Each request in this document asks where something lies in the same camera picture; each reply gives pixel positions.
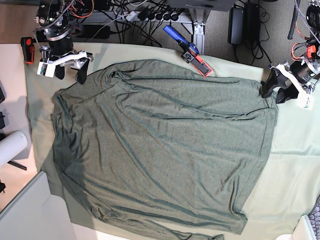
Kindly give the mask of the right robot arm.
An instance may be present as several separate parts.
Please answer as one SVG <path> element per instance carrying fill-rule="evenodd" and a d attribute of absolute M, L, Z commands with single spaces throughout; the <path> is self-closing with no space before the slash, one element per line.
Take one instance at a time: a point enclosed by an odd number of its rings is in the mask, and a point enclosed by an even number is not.
<path fill-rule="evenodd" d="M 39 28 L 33 31 L 35 42 L 40 44 L 38 36 L 43 34 L 46 44 L 38 45 L 41 59 L 37 67 L 40 76 L 60 80 L 65 77 L 65 67 L 76 70 L 75 81 L 83 85 L 87 80 L 89 63 L 93 55 L 74 48 L 72 37 L 81 34 L 83 27 L 78 22 L 71 22 L 74 18 L 81 18 L 77 10 L 86 5 L 81 0 L 53 0 L 41 1 L 36 22 Z"/>

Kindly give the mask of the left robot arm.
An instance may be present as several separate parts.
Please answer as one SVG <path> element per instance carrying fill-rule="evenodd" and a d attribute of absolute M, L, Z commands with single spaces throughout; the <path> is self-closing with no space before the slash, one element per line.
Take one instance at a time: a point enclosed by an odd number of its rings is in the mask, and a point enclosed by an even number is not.
<path fill-rule="evenodd" d="M 320 84 L 320 2 L 310 0 L 306 13 L 300 10 L 301 2 L 294 2 L 294 10 L 287 38 L 297 32 L 305 40 L 294 43 L 290 50 L 292 64 L 270 65 L 270 74 L 262 84 L 261 97 L 270 98 L 275 89 L 276 103 L 296 100 L 300 108 L 311 110 L 313 92 Z"/>

